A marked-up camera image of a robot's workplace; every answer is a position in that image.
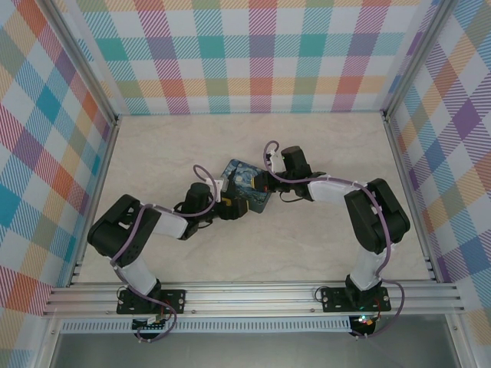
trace plaid wallpaper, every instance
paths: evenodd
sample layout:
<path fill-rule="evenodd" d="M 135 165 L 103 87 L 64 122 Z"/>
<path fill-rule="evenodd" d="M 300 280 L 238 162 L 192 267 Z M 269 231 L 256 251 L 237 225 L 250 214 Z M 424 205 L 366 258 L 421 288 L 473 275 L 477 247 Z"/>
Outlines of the plaid wallpaper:
<path fill-rule="evenodd" d="M 57 3 L 119 110 L 152 114 L 379 110 L 422 1 Z"/>
<path fill-rule="evenodd" d="M 431 5 L 427 10 L 427 13 L 424 16 L 424 19 L 421 22 L 416 35 L 414 36 L 413 42 L 411 42 L 411 46 L 409 47 L 406 55 L 404 56 L 403 62 L 399 66 L 399 70 L 397 71 L 396 77 L 394 78 L 392 84 L 390 85 L 389 92 L 384 99 L 384 103 L 382 104 L 382 110 L 387 109 L 387 105 L 389 104 L 390 99 L 394 95 L 394 91 L 399 86 L 400 79 L 402 78 L 404 73 L 406 73 L 406 70 L 413 59 L 414 52 L 416 51 L 417 47 L 420 45 L 423 39 L 423 35 L 427 31 L 428 27 L 430 26 L 431 20 L 433 19 L 433 16 L 437 12 L 438 5 L 441 3 L 441 1 L 442 0 L 431 0 Z"/>
<path fill-rule="evenodd" d="M 392 119 L 445 281 L 491 358 L 491 0 L 461 0 Z"/>
<path fill-rule="evenodd" d="M 17 368 L 69 271 L 109 124 L 34 0 L 0 2 L 0 50 L 0 367 Z"/>

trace white marble surface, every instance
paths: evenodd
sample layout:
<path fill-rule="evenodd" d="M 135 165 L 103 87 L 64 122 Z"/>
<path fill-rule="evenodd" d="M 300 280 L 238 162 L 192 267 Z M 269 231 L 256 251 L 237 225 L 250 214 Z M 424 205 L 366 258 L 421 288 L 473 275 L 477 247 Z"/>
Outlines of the white marble surface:
<path fill-rule="evenodd" d="M 233 114 L 124 117 L 97 217 L 124 193 L 174 206 L 196 181 L 194 163 L 215 176 L 232 158 L 263 167 L 262 149 L 271 139 L 282 148 L 299 145 L 314 171 L 386 179 L 409 213 L 378 113 Z M 273 195 L 261 215 L 215 220 L 188 241 L 152 235 L 143 256 L 164 282 L 340 281 L 359 248 L 344 206 L 286 204 Z M 428 278 L 413 228 L 384 276 Z M 108 260 L 89 245 L 79 281 L 116 280 Z"/>

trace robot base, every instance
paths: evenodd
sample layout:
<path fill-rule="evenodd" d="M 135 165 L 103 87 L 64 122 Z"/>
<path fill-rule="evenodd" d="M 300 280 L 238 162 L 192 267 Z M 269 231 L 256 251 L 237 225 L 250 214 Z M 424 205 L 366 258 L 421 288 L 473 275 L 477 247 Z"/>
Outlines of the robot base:
<path fill-rule="evenodd" d="M 388 312 L 390 299 L 385 287 L 376 287 L 373 298 L 356 308 L 346 295 L 346 287 L 323 287 L 321 289 L 322 310 L 324 312 Z"/>
<path fill-rule="evenodd" d="M 159 290 L 152 292 L 150 297 L 170 305 L 177 314 L 184 313 L 186 303 L 185 290 Z M 158 304 L 151 303 L 135 295 L 131 291 L 124 289 L 118 294 L 117 314 L 169 314 L 168 308 L 161 307 Z"/>

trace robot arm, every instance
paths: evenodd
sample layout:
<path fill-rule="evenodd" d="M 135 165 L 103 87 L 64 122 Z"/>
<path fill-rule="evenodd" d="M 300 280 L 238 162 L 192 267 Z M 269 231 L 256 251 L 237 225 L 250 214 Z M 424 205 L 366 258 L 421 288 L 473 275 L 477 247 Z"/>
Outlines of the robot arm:
<path fill-rule="evenodd" d="M 410 229 L 409 218 L 387 182 L 375 179 L 369 183 L 355 185 L 344 180 L 330 181 L 330 176 L 325 172 L 311 171 L 303 151 L 298 146 L 284 149 L 281 154 L 270 150 L 266 159 L 275 176 L 281 180 L 270 172 L 262 172 L 252 181 L 252 186 L 256 190 L 260 192 L 293 190 L 297 196 L 311 202 L 330 202 L 347 207 L 354 233 L 362 249 L 358 253 L 354 270 L 346 278 L 346 295 L 356 308 L 372 303 L 372 294 L 381 286 L 381 278 L 377 270 L 386 257 L 387 241 L 381 219 L 361 186 L 376 198 L 387 223 L 392 245 L 400 242 Z"/>
<path fill-rule="evenodd" d="M 130 245 L 115 261 L 115 271 L 137 292 L 155 300 L 160 300 L 160 282 L 148 270 L 141 256 L 144 245 L 152 234 L 167 235 L 179 240 L 187 240 L 194 235 L 199 224 L 211 224 L 213 219 L 235 220 L 248 211 L 245 199 L 235 194 L 232 181 L 220 183 L 222 191 L 219 202 L 206 213 L 194 217 L 182 217 L 181 214 L 202 212 L 210 205 L 213 196 L 209 185 L 195 182 L 189 188 L 183 202 L 174 207 L 173 212 L 160 211 L 158 206 L 145 208 L 138 229 Z M 116 203 L 91 227 L 87 240 L 98 253 L 113 259 L 122 249 L 143 204 L 131 195 L 123 195 Z M 139 312 L 145 314 L 154 309 L 150 302 L 140 303 Z"/>

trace black wire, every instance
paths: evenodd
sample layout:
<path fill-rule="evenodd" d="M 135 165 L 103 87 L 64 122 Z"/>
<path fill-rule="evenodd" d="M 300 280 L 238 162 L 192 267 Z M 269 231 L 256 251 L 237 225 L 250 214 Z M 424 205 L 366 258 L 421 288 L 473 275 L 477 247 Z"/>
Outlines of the black wire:
<path fill-rule="evenodd" d="M 315 293 L 314 293 L 314 299 L 315 299 L 315 301 L 318 301 L 319 303 L 321 303 L 321 304 L 322 304 L 322 301 L 320 301 L 320 300 L 317 298 L 317 293 L 319 292 L 319 290 L 321 290 L 322 288 L 326 288 L 326 287 L 327 287 L 327 286 L 319 286 L 319 287 L 317 288 L 317 290 L 315 290 Z"/>
<path fill-rule="evenodd" d="M 212 223 L 213 223 L 213 221 L 209 221 L 209 222 L 208 222 L 208 225 L 200 226 L 200 227 L 198 227 L 198 228 L 207 228 L 207 227 L 208 227 L 208 226 L 210 226 Z"/>
<path fill-rule="evenodd" d="M 293 203 L 293 202 L 298 202 L 303 200 L 303 198 L 297 198 L 297 199 L 292 199 L 291 201 L 285 201 L 282 197 L 283 192 L 279 193 L 279 198 L 284 202 L 284 203 Z"/>
<path fill-rule="evenodd" d="M 163 302 L 170 305 L 170 301 L 168 301 L 167 299 Z M 162 316 L 163 316 L 164 322 L 168 322 L 170 320 L 170 318 L 172 317 L 172 313 L 170 313 L 170 310 L 169 310 L 169 316 L 168 316 L 168 318 L 166 318 L 166 308 L 164 306 L 162 306 Z"/>
<path fill-rule="evenodd" d="M 120 301 L 121 298 L 120 298 L 120 290 L 121 289 L 126 289 L 124 286 L 121 286 L 119 287 L 117 290 L 116 290 L 116 298 Z"/>
<path fill-rule="evenodd" d="M 174 212 L 180 213 L 180 207 L 184 204 L 184 202 L 179 202 L 174 206 Z"/>

